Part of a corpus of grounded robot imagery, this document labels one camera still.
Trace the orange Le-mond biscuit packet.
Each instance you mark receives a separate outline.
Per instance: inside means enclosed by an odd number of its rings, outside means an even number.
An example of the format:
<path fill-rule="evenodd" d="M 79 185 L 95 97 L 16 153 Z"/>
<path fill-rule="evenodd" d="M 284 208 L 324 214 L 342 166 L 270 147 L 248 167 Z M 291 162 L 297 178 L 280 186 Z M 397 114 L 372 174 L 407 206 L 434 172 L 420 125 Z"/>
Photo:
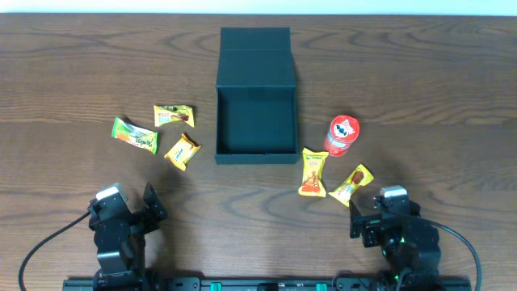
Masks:
<path fill-rule="evenodd" d="M 185 171 L 188 162 L 200 149 L 201 145 L 183 133 L 178 142 L 164 155 L 164 159 L 168 159 L 175 167 Z"/>

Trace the red Pringles can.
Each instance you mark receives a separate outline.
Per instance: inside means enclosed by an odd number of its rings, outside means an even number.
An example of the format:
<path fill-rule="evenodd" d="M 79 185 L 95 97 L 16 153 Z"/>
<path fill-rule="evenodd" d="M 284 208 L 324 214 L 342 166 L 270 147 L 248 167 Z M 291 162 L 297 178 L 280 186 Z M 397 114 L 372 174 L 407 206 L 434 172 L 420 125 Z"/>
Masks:
<path fill-rule="evenodd" d="M 336 116 L 331 124 L 325 140 L 324 151 L 331 156 L 343 156 L 358 138 L 360 133 L 359 121 L 351 116 Z"/>

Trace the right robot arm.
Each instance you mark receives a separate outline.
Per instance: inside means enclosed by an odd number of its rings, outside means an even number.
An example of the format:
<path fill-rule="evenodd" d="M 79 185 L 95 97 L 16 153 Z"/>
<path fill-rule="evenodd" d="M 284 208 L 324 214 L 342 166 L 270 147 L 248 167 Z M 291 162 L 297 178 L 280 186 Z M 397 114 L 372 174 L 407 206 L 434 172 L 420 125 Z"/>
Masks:
<path fill-rule="evenodd" d="M 370 290 L 444 290 L 439 278 L 441 258 L 436 227 L 420 217 L 420 206 L 407 195 L 377 196 L 380 212 L 363 215 L 353 202 L 351 238 L 362 238 L 364 247 L 379 247 L 389 264 L 368 284 Z"/>

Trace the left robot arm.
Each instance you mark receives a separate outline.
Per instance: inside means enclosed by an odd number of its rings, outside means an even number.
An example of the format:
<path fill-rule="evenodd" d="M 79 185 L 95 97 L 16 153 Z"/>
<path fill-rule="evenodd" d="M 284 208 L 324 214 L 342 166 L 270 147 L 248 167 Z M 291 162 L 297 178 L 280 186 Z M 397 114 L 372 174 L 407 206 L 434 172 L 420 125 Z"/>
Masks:
<path fill-rule="evenodd" d="M 168 212 L 153 186 L 145 185 L 145 206 L 131 212 L 120 185 L 114 183 L 90 202 L 89 227 L 95 232 L 100 269 L 94 290 L 165 290 L 164 280 L 145 266 L 145 236 L 160 228 Z"/>

